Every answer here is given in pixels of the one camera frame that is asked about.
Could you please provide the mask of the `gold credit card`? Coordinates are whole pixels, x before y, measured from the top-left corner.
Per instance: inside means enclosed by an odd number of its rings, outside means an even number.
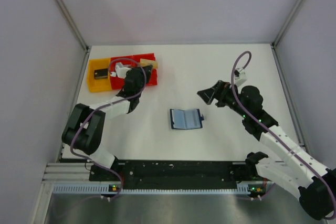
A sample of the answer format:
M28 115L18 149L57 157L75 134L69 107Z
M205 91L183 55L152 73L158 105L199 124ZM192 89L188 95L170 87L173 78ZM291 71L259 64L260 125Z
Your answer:
M158 68L158 62L155 61L155 60L140 59L140 65L141 65L142 67L152 66L153 69L157 69L157 68Z

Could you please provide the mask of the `blue leather card holder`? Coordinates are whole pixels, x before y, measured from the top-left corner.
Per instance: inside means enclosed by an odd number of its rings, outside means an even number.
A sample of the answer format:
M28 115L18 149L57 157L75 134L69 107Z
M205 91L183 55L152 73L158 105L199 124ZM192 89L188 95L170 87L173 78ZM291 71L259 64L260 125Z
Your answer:
M170 121L173 130L202 129L204 116L199 109L170 109Z

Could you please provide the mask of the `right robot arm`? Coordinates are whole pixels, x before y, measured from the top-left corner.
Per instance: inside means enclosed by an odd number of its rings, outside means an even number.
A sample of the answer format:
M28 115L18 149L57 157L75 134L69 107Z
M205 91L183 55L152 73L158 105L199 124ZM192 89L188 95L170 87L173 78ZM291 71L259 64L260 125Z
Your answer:
M245 86L238 90L219 80L197 95L207 105L216 100L217 107L227 106L242 116L245 130L283 161L280 165L264 153L249 154L246 163L253 173L292 194L311 218L335 219L335 170L314 159L284 132L262 108L258 88Z

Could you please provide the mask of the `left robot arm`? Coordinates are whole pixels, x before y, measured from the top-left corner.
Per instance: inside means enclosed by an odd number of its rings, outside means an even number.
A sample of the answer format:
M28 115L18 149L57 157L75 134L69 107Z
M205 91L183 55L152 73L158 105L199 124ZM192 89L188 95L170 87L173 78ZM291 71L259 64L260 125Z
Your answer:
M121 68L116 71L117 76L124 80L121 90L106 102L76 104L61 135L62 142L70 147L73 155L109 171L117 158L101 144L105 120L135 110L154 69L152 65L128 68L117 63L116 66Z

